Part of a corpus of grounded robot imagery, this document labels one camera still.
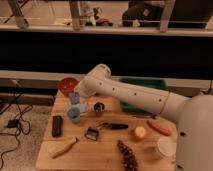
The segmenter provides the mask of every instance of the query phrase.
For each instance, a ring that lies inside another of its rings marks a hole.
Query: paper cup
[[[160,137],[155,152],[157,159],[173,157],[176,153],[176,143],[169,137]]]

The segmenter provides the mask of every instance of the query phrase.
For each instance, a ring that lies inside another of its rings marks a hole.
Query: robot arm
[[[174,122],[178,129],[176,171],[213,170],[213,96],[187,98],[110,80],[110,69],[97,65],[78,84],[82,97],[95,93],[114,96]]]
[[[99,64],[79,83],[77,91],[85,98],[95,93],[113,96],[174,123],[178,122],[180,110],[188,98],[168,91],[113,81],[110,75],[110,69]]]

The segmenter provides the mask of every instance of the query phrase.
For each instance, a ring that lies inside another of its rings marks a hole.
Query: glass window
[[[0,28],[4,29],[12,25],[82,33],[151,34],[182,28],[205,31],[213,30],[212,14],[212,0],[0,0]]]

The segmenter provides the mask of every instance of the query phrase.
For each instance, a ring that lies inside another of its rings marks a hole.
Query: peeler
[[[102,128],[112,129],[112,130],[119,130],[119,129],[127,129],[128,125],[126,124],[119,124],[119,123],[107,123],[104,122],[96,127],[88,127],[87,132],[85,133],[85,137],[97,141],[99,137],[99,131]]]

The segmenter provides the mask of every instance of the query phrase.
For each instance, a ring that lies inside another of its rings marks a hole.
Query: wooden cutting board
[[[93,105],[102,102],[106,111],[101,117],[96,117]],[[94,96],[88,100],[89,110],[82,114],[79,124],[73,124],[66,114],[69,99],[58,93],[51,117],[44,133],[43,142],[37,158],[36,168],[46,170],[73,170],[73,171],[120,171],[124,170],[122,155],[117,148],[117,141],[122,140],[131,147],[139,164],[139,171],[174,171],[174,158],[158,160],[155,156],[155,146],[162,135],[152,130],[143,118],[135,118],[120,110],[119,100],[107,96]],[[63,117],[63,135],[53,138],[52,116],[61,114]],[[127,130],[102,129],[98,141],[87,139],[84,134],[88,126],[95,126],[102,122],[128,124]],[[158,118],[157,122],[172,131],[171,138],[176,141],[175,125],[165,119]],[[135,141],[132,130],[136,126],[144,126],[147,136],[143,141]],[[78,137],[79,142],[67,153],[55,159],[50,158],[48,150],[56,143]]]

